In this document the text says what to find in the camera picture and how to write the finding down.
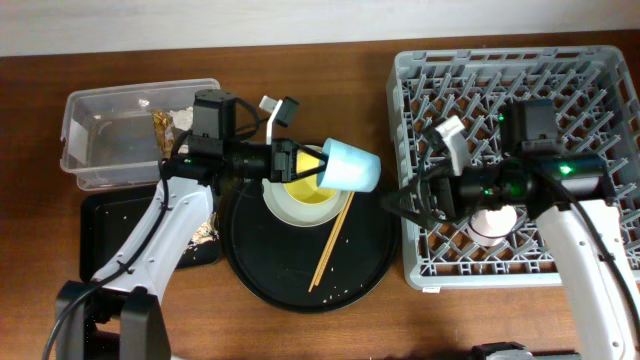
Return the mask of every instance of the wire rack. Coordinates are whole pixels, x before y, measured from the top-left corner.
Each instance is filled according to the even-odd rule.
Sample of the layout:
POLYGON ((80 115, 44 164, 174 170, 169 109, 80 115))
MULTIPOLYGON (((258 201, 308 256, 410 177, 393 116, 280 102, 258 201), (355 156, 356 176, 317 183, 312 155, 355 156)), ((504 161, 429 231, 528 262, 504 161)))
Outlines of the wire rack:
MULTIPOLYGON (((613 47, 410 51, 396 56, 387 84, 391 137, 400 186, 426 156, 430 168, 447 158, 421 131, 458 115, 472 165, 502 160, 498 109, 506 101, 552 100, 565 148, 606 160, 621 213, 630 265, 640 279, 640 105, 628 68, 613 47)), ((466 222, 421 228, 403 220, 407 282, 416 289, 559 285, 553 257, 526 209, 520 227, 494 247, 471 240, 466 222)))

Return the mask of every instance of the plastic crate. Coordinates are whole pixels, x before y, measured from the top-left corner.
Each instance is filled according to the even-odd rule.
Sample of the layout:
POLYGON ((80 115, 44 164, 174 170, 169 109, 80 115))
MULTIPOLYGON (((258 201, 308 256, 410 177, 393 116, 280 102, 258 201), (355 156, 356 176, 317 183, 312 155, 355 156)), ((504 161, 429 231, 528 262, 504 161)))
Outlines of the plastic crate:
POLYGON ((197 91, 219 88, 214 79, 198 79, 76 91, 64 112, 60 167, 82 190, 157 182, 162 152, 151 110, 182 110, 197 91))
MULTIPOLYGON (((502 160, 498 108, 507 100, 548 98, 565 147, 595 151, 607 161, 621 212, 625 248, 640 279, 640 105, 622 53, 610 46, 408 51, 394 60, 387 83, 389 123, 400 186, 434 154, 420 131, 458 115, 472 164, 502 160)), ((467 223, 421 228, 403 220, 403 260, 409 285, 440 288, 560 285, 553 257, 526 209, 515 234, 486 248, 471 241, 467 223)))

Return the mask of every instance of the wooden table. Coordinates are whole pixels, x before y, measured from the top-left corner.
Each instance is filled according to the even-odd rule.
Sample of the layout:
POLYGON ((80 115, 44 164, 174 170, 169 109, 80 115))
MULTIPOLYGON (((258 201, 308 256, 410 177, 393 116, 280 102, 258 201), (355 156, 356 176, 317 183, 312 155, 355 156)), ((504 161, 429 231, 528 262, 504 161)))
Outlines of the wooden table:
MULTIPOLYGON (((290 95, 301 107, 279 136, 334 137, 379 154, 395 174, 385 82, 398 52, 601 44, 623 51, 640 86, 640 31, 0 59, 0 357, 40 356, 55 296, 78 279, 80 204, 88 194, 59 166, 71 92, 212 77, 254 104, 263 94, 290 95)), ((370 295, 334 313, 273 308, 226 261, 176 272, 162 308, 174 353, 190 359, 417 359, 497 341, 534 351, 573 350, 578 342, 562 288, 426 295, 407 285, 400 257, 370 295)))

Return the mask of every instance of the wooden chopstick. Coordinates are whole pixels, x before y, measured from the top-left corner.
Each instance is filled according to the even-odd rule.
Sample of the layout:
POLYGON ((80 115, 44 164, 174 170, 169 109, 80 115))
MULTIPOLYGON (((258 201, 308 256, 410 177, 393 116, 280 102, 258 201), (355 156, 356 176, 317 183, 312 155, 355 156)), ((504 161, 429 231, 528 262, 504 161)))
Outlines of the wooden chopstick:
POLYGON ((311 285, 309 285, 309 292, 313 289, 314 285, 320 285, 320 279, 322 278, 322 274, 324 273, 324 269, 329 262, 329 257, 331 256, 331 251, 333 251, 333 246, 336 243, 336 239, 338 235, 340 235, 340 229, 342 229, 342 224, 344 223, 345 218, 347 217, 347 212, 349 211, 349 207, 351 206, 351 201, 353 200, 353 192, 349 193, 349 197, 347 198, 347 202, 344 205, 344 208, 338 214, 336 218, 336 222, 333 224, 333 229, 331 229, 331 234, 329 235, 329 239, 327 240, 327 244, 324 246, 324 251, 322 252, 322 256, 320 257, 320 261, 318 262, 318 266, 316 267, 316 272, 313 274, 313 279, 311 280, 311 285))

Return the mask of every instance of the white wall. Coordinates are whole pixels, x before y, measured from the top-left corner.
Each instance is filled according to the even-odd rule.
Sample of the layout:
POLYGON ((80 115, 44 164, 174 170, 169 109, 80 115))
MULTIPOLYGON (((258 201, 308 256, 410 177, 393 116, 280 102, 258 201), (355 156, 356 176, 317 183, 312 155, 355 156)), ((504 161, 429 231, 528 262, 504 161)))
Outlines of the white wall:
POLYGON ((639 0, 0 0, 0 56, 628 28, 639 0))

